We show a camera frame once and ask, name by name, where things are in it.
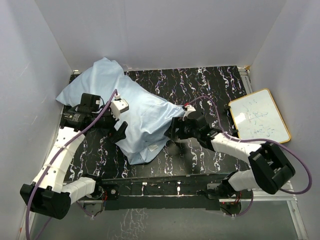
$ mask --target white connector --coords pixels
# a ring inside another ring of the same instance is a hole
[[[110,108],[111,108],[111,114],[113,115],[115,120],[118,120],[120,117],[120,114],[129,110],[129,104],[124,99],[114,100],[111,102]]]
[[[193,106],[191,106],[191,105],[187,105],[187,106],[185,106],[185,108],[186,108],[186,111],[185,111],[185,113],[184,113],[184,115],[183,115],[183,118],[182,118],[183,121],[184,121],[186,118],[188,118],[188,115],[189,115],[190,113],[196,111],[196,109],[195,109]]]
[[[116,94],[116,95],[114,95],[114,98],[115,98],[115,100],[119,100],[119,99],[121,99],[121,96],[120,96],[120,94]]]

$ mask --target black tabletop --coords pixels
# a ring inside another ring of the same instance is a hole
[[[230,101],[246,95],[236,66],[130,71],[126,74],[150,93],[173,104],[185,104],[202,95],[211,97],[217,104],[223,128],[229,132],[234,126],[225,107]],[[213,127],[218,127],[214,108],[206,99],[199,100],[194,107],[203,111]],[[65,181],[75,181],[85,173],[112,179],[229,173],[236,169],[245,170],[247,166],[227,154],[204,149],[194,138],[180,143],[169,141],[150,163],[129,165],[121,150],[102,131],[95,129],[89,131],[77,149]]]

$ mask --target white wall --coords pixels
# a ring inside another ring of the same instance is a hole
[[[313,174],[311,190],[298,196],[298,206],[311,240],[319,239],[320,199],[320,2],[290,0],[285,4],[251,67],[254,90],[269,88],[292,140],[288,146]],[[292,179],[296,190],[307,185],[299,164]]]
[[[33,0],[0,1],[0,238],[18,236],[30,183],[44,162],[71,68]]]
[[[251,65],[286,0],[35,0],[73,70]]]

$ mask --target light blue cloth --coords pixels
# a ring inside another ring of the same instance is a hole
[[[184,110],[165,99],[155,96],[124,74],[116,61],[103,58],[84,71],[56,98],[64,105],[80,103],[82,93],[101,96],[107,101],[114,89],[129,103],[129,110],[120,115],[118,129],[126,121],[126,138],[117,142],[130,164],[148,163],[165,146],[164,136],[172,117],[181,117]]]

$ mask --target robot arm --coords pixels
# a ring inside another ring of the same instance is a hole
[[[100,96],[84,93],[81,97],[81,103],[69,109],[63,115],[57,139],[42,169],[31,184],[24,184],[20,189],[20,195],[27,205],[35,184],[39,181],[45,169],[50,167],[36,190],[31,204],[31,211],[56,219],[62,219],[68,213],[71,204],[86,195],[99,191],[96,181],[89,177],[80,177],[70,184],[63,185],[68,167],[77,148],[85,139],[85,135],[80,135],[67,147],[65,145],[93,122],[98,115],[95,112],[99,111],[99,105]],[[116,95],[115,100],[110,104],[109,110],[104,113],[93,128],[105,129],[107,131],[106,134],[113,143],[125,139],[125,130],[128,124],[123,122],[118,130],[114,126],[120,114],[128,109],[129,104],[126,100],[121,99],[120,95]],[[50,165],[51,159],[60,148],[64,148],[64,150],[58,155],[53,164]]]
[[[232,172],[216,189],[208,189],[207,194],[216,198],[231,197],[238,191],[252,188],[275,194],[296,173],[277,145],[241,142],[239,138],[211,128],[205,116],[190,105],[185,107],[183,117],[173,118],[165,135],[171,139],[196,138],[204,148],[231,155],[251,166],[250,170]]]

